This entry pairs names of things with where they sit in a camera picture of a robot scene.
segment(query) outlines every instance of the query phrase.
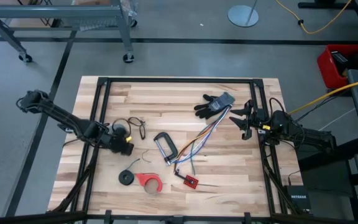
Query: cart wheel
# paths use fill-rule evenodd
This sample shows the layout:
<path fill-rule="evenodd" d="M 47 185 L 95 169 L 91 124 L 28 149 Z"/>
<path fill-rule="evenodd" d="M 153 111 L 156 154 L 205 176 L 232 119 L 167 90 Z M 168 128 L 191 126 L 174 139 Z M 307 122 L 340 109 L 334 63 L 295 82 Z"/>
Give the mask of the cart wheel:
<path fill-rule="evenodd" d="M 135 27 L 137 25 L 136 19 L 133 19 L 131 22 L 131 27 Z"/>
<path fill-rule="evenodd" d="M 123 60 L 125 63 L 132 63 L 132 62 L 135 60 L 135 57 L 134 57 L 132 54 L 125 54 L 125 55 L 122 57 L 122 60 Z"/>
<path fill-rule="evenodd" d="M 25 60 L 23 60 L 23 57 L 19 55 L 19 59 L 23 62 L 32 62 L 32 57 L 30 55 L 25 55 Z"/>

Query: metal shelf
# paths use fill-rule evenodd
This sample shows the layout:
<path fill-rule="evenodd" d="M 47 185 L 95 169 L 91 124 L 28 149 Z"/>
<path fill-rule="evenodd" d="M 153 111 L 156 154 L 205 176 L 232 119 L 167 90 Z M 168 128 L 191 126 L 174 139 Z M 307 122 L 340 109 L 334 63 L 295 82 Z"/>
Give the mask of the metal shelf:
<path fill-rule="evenodd" d="M 30 1 L 37 5 L 0 5 L 0 18 L 39 18 L 43 19 L 44 25 L 46 23 L 45 27 L 9 27 L 0 20 L 0 36 L 18 51 L 20 58 L 27 58 L 28 55 L 20 41 L 14 37 L 15 30 L 119 30 L 126 50 L 123 59 L 127 63 L 133 61 L 129 28 L 135 26 L 136 21 L 131 16 L 126 16 L 120 0 L 110 0 L 109 5 L 95 6 L 38 4 L 41 2 L 50 1 Z M 53 23 L 49 23 L 49 19 L 54 19 Z"/>

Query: gray floor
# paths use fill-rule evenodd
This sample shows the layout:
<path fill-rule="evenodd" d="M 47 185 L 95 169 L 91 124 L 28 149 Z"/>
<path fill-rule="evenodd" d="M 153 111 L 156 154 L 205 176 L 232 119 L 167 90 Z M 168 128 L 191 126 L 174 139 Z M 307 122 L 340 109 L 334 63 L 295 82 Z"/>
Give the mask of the gray floor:
<path fill-rule="evenodd" d="M 358 40 L 355 12 L 346 11 L 332 27 L 318 35 L 305 35 L 292 16 L 273 0 L 259 1 L 259 23 L 251 28 L 232 25 L 227 10 L 252 1 L 139 1 L 139 26 L 133 37 L 208 39 L 293 39 Z M 296 2 L 282 1 L 307 21 L 309 30 L 321 27 L 337 11 L 299 10 Z M 64 36 L 67 32 L 17 32 L 18 36 Z M 84 32 L 80 37 L 112 37 L 115 32 Z M 35 62 L 24 65 L 7 43 L 0 42 L 0 216 L 12 194 L 27 152 L 38 115 L 24 114 L 14 103 L 27 90 L 49 91 L 60 62 L 64 43 L 23 43 Z M 73 109 L 83 75 L 275 77 L 288 110 L 325 93 L 316 58 L 324 46 L 224 45 L 224 44 L 134 44 L 136 61 L 124 64 L 122 44 L 77 44 L 73 46 L 55 103 Z M 353 109 L 350 98 L 338 98 L 303 120 L 308 128 L 319 129 Z M 353 111 L 325 130 L 332 131 L 340 144 L 358 137 L 357 115 Z M 65 135 L 49 120 L 17 211 L 18 215 L 42 213 L 58 168 Z M 327 170 L 336 175 L 328 176 Z M 303 174 L 307 186 L 349 192 L 344 163 Z M 343 193 L 313 191 L 313 212 L 317 216 L 348 218 L 349 201 Z"/>

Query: wooden table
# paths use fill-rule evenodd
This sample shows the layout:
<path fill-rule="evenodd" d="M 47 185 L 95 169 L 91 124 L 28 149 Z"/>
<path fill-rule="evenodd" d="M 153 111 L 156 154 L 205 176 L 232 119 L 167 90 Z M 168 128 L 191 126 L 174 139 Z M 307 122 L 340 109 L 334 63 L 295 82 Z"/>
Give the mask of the wooden table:
<path fill-rule="evenodd" d="M 98 77 L 81 79 L 73 110 L 76 116 L 89 119 L 97 80 Z M 278 79 L 264 78 L 264 85 L 267 99 L 275 97 L 283 103 Z M 167 167 L 153 142 L 161 131 L 171 136 L 178 149 L 193 139 L 208 122 L 214 120 L 198 119 L 194 115 L 194 105 L 205 103 L 203 94 L 219 96 L 224 91 L 236 98 L 234 109 L 242 108 L 251 98 L 249 85 L 241 83 L 112 83 L 105 122 L 136 116 L 146 122 L 147 137 L 141 140 L 139 130 L 132 127 L 132 143 L 135 147 L 129 157 L 99 150 L 89 213 L 104 214 L 105 210 L 112 210 L 115 215 L 241 217 L 244 212 L 250 212 L 253 217 L 270 216 L 255 131 L 251 139 L 243 141 L 239 128 L 226 116 L 205 147 L 194 157 L 195 177 L 199 180 L 196 190 L 184 185 L 183 180 L 173 175 L 173 167 Z M 103 93 L 102 89 L 99 111 Z M 273 110 L 277 109 L 278 105 L 274 103 Z M 69 134 L 66 141 L 74 138 L 73 134 Z M 55 208 L 74 186 L 82 150 L 81 141 L 63 148 L 48 209 Z M 145 160 L 140 159 L 130 170 L 133 173 L 158 174 L 163 189 L 157 195 L 146 193 L 137 179 L 129 186 L 118 181 L 119 173 L 134 160 L 142 158 L 143 153 Z M 287 144 L 277 146 L 277 156 L 285 184 L 288 175 L 299 170 L 298 160 L 294 149 Z M 190 162 L 183 163 L 180 172 L 191 175 Z M 302 184 L 300 174 L 291 175 L 291 182 Z M 279 211 L 278 194 L 272 188 L 275 207 Z M 79 210 L 82 208 L 84 191 L 85 187 L 80 193 Z"/>

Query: yellow cable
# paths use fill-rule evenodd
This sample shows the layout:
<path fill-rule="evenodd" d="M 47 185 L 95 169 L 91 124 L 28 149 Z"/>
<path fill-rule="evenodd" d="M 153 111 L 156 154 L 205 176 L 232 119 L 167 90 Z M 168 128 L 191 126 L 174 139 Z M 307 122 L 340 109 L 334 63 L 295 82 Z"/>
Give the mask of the yellow cable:
<path fill-rule="evenodd" d="M 324 96 L 320 96 L 319 98 L 313 100 L 312 102 L 310 102 L 310 103 L 308 103 L 308 104 L 305 104 L 305 105 L 299 107 L 299 108 L 296 109 L 296 110 L 293 110 L 293 111 L 289 112 L 288 114 L 296 113 L 296 112 L 298 112 L 299 110 L 302 110 L 303 108 L 306 108 L 306 107 L 308 107 L 308 106 L 310 106 L 310 105 L 312 105 L 312 104 L 314 104 L 314 103 L 316 103 L 316 102 L 318 102 L 318 101 L 320 101 L 320 100 L 322 100 L 322 99 L 324 99 L 324 98 L 326 98 L 326 97 L 329 97 L 329 96 L 331 96 L 331 95 L 333 95 L 333 94 L 335 94 L 335 93 L 337 93 L 337 92 L 339 92 L 339 91 L 345 90 L 345 89 L 347 89 L 347 88 L 354 87 L 354 86 L 356 86 L 356 85 L 358 85 L 358 82 L 357 82 L 357 83 L 352 83 L 352 84 L 346 85 L 346 86 L 344 86 L 344 87 L 340 87 L 340 88 L 338 88 L 338 89 L 336 89 L 336 90 L 334 90 L 334 91 L 332 91 L 332 92 L 329 92 L 329 93 L 325 94 Z"/>
<path fill-rule="evenodd" d="M 281 7 L 283 7 L 284 9 L 286 9 L 288 12 L 290 12 L 291 14 L 293 14 L 293 16 L 295 16 L 296 19 L 298 19 L 298 21 L 300 21 L 301 19 L 295 14 L 295 12 L 291 11 L 291 9 L 285 7 L 281 2 L 279 2 L 278 0 L 276 0 L 276 2 L 281 5 Z M 329 21 L 325 26 L 323 26 L 322 28 L 310 32 L 308 30 L 306 30 L 305 26 L 303 25 L 303 23 L 301 23 L 301 27 L 302 29 L 307 33 L 307 34 L 317 34 L 318 32 L 323 31 L 325 28 L 327 28 L 329 25 L 331 25 L 341 14 L 343 11 L 345 11 L 345 9 L 347 8 L 347 6 L 352 2 L 352 0 L 348 0 L 348 2 L 346 3 L 346 5 L 343 7 L 343 9 L 334 17 L 334 19 L 331 19 L 331 21 Z"/>

